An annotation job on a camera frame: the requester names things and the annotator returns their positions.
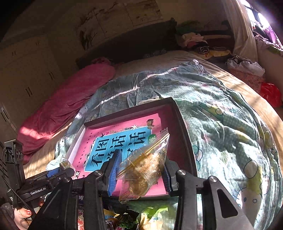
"finger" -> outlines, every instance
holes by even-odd
[[[39,207],[42,207],[42,206],[44,205],[44,201],[43,201],[43,199],[39,199],[39,201],[38,201],[38,205],[39,205]]]

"plastic bag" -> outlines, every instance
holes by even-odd
[[[167,230],[168,229],[168,208],[147,208],[142,211],[140,230]]]
[[[121,162],[116,178],[123,179],[119,196],[122,204],[145,195],[160,178],[169,137],[166,128],[150,145],[133,151]]]
[[[281,92],[275,85],[263,82],[260,88],[260,95],[267,100],[273,108],[282,106]]]

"white cloth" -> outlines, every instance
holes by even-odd
[[[227,66],[230,69],[240,70],[242,72],[250,73],[259,77],[262,77],[265,73],[265,69],[262,68],[257,62],[251,64],[248,61],[242,61],[240,64],[237,64],[233,60],[228,60]]]
[[[246,57],[253,62],[258,61],[256,41],[250,23],[247,21],[241,8],[241,3],[237,0],[221,1],[235,37],[233,54]]]
[[[189,42],[205,42],[207,43],[204,39],[203,36],[200,34],[195,34],[193,32],[191,33],[186,33],[182,35],[182,38],[184,39],[184,45],[187,46]]]

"cabinet door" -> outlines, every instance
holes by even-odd
[[[22,79],[20,66],[13,62],[0,71],[1,101],[7,115],[19,129],[22,122],[31,115],[30,95]]]
[[[59,66],[57,65],[57,62],[50,48],[44,48],[41,50],[41,52],[48,69],[48,74],[53,81],[54,89],[57,89],[59,85],[64,81]]]
[[[10,126],[6,115],[3,111],[0,111],[0,142],[4,144],[5,141],[15,139],[16,137],[17,134]]]
[[[44,35],[28,38],[9,45],[0,50],[0,68],[5,67],[11,62],[28,55],[31,52],[35,52],[47,46],[48,40]]]
[[[24,81],[24,88],[28,92],[30,102],[29,107],[32,112],[37,110],[47,99],[46,92],[43,90],[48,82],[47,69],[39,51],[26,55],[18,63],[21,72],[21,78]]]

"green snack bag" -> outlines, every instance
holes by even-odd
[[[167,230],[168,208],[146,208],[141,213],[140,230]]]

